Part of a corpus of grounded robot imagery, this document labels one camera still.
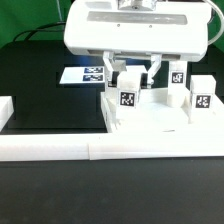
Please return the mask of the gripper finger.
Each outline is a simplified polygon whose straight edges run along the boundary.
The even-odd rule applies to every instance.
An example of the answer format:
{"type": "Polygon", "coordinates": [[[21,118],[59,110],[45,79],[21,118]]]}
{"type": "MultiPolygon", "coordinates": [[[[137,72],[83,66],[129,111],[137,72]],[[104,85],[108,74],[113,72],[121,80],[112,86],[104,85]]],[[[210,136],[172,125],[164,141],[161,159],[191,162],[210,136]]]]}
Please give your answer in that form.
{"type": "Polygon", "coordinates": [[[105,88],[116,88],[117,78],[122,71],[126,70],[126,61],[115,58],[115,54],[110,51],[103,53],[105,88]]]}
{"type": "Polygon", "coordinates": [[[153,77],[161,68],[162,55],[153,54],[150,58],[151,67],[147,72],[141,74],[141,87],[150,88],[154,84],[153,77]]]}

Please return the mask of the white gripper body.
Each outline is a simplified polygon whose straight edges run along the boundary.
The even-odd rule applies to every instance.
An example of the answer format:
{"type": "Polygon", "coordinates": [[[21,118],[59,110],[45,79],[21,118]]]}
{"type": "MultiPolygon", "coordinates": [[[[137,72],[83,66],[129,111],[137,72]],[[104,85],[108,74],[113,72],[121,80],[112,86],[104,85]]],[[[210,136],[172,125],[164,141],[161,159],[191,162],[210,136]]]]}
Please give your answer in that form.
{"type": "Polygon", "coordinates": [[[154,10],[121,7],[118,0],[76,0],[64,43],[76,55],[197,62],[208,46],[211,7],[202,2],[159,1],[154,10]]]}

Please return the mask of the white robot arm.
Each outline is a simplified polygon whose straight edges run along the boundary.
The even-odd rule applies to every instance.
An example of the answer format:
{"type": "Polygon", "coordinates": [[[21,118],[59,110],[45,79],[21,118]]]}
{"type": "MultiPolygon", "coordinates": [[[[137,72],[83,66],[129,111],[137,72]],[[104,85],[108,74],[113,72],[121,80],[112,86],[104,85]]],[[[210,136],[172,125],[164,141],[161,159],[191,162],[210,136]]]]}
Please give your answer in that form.
{"type": "Polygon", "coordinates": [[[64,43],[75,55],[198,62],[208,48],[210,18],[202,2],[76,0],[64,43]]]}

